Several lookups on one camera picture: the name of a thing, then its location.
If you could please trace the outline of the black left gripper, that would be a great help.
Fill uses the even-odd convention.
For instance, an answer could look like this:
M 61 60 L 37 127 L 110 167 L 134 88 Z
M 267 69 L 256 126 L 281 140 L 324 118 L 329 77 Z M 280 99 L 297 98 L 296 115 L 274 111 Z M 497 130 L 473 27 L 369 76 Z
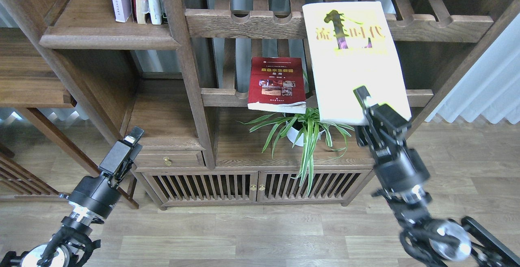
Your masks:
M 121 194 L 116 190 L 119 183 L 142 149 L 138 143 L 145 130 L 134 127 L 123 140 L 118 140 L 102 160 L 98 177 L 85 176 L 69 196 L 69 204 L 74 206 L 70 217 L 99 217 L 106 219 L 118 202 Z

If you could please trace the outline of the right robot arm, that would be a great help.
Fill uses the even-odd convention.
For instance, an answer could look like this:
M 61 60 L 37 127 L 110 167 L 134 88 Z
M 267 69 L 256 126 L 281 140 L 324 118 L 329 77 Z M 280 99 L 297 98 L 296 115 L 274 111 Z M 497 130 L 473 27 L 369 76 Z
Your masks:
M 374 171 L 382 186 L 372 195 L 385 198 L 398 224 L 405 252 L 427 267 L 472 257 L 479 267 L 518 267 L 519 257 L 471 217 L 460 223 L 431 217 L 431 195 L 423 184 L 430 178 L 418 152 L 407 146 L 411 123 L 388 104 L 373 102 L 365 86 L 354 94 L 367 123 L 357 126 L 356 139 L 375 159 Z

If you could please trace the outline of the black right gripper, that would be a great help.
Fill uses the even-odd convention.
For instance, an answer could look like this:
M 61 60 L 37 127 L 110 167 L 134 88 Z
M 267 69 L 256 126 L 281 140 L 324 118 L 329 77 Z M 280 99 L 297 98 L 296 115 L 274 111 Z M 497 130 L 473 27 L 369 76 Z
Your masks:
M 430 177 L 429 171 L 418 152 L 405 142 L 411 122 L 386 103 L 370 104 L 366 86 L 354 89 L 353 93 L 368 121 L 365 126 L 355 126 L 357 144 L 369 147 L 385 195 L 425 196 L 423 184 Z

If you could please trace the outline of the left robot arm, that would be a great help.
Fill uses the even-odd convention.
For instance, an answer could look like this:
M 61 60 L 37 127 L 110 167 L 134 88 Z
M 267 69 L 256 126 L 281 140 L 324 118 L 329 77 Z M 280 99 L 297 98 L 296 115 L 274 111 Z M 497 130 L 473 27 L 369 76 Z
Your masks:
M 97 177 L 85 176 L 72 193 L 60 197 L 73 206 L 70 215 L 49 242 L 37 245 L 29 252 L 17 255 L 7 252 L 2 267 L 81 267 L 100 248 L 101 241 L 89 238 L 90 225 L 104 224 L 121 197 L 119 184 L 132 168 L 142 149 L 138 143 L 144 130 L 134 127 L 123 140 L 118 140 L 99 165 Z

